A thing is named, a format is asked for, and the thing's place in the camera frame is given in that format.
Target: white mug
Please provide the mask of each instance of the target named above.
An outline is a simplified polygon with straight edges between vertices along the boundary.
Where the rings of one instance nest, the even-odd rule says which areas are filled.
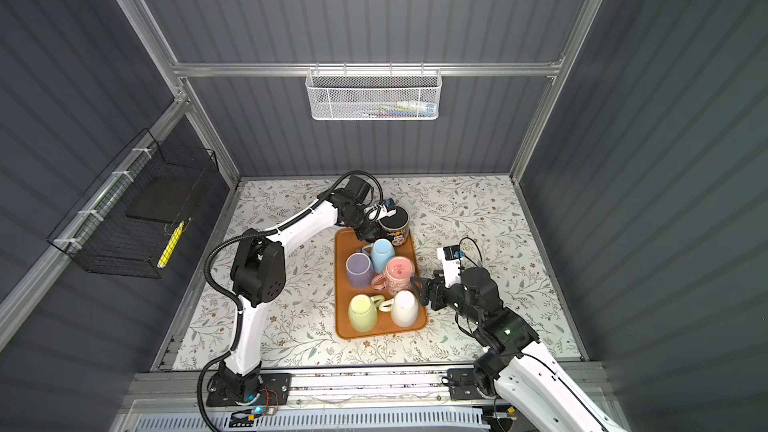
[[[389,312],[398,327],[410,327],[418,317],[418,302],[413,292],[400,291],[395,298],[382,302],[379,311]]]

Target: yellow object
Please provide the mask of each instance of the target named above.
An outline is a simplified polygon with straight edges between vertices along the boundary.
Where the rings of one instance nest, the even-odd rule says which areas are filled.
[[[158,260],[158,268],[163,268],[166,265],[168,265],[168,260],[170,259],[170,255],[174,253],[174,249],[176,248],[176,244],[179,241],[179,237],[181,237],[181,233],[184,231],[184,221],[179,224],[178,227],[176,227],[176,230],[174,230],[174,233],[170,235],[170,239],[168,240],[168,245],[165,246],[165,250],[163,250],[163,253],[160,255],[160,260]]]

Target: purple mug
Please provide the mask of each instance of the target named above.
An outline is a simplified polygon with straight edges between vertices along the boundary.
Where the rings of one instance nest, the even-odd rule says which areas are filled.
[[[374,275],[373,264],[367,254],[356,252],[346,260],[346,277],[354,288],[370,287]]]

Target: white mesh basket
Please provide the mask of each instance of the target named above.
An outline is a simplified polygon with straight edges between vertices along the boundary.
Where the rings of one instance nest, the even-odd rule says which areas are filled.
[[[439,70],[410,76],[306,74],[315,120],[434,120],[441,88]]]

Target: white vent grille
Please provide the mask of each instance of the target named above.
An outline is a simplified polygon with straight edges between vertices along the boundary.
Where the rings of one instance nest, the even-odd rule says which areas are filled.
[[[231,412],[225,413],[228,418]],[[482,422],[482,411],[470,407],[419,407],[419,408],[369,408],[337,410],[280,410],[276,415],[258,419],[251,427],[227,427],[222,417],[211,417],[222,430],[363,430],[395,429],[409,430],[415,427],[463,428],[466,430],[487,430]],[[181,432],[203,432],[207,428],[196,413],[144,414],[138,421],[136,432],[154,430],[175,430]]]
[[[306,74],[315,120],[434,120],[441,88],[439,70],[410,76]]]

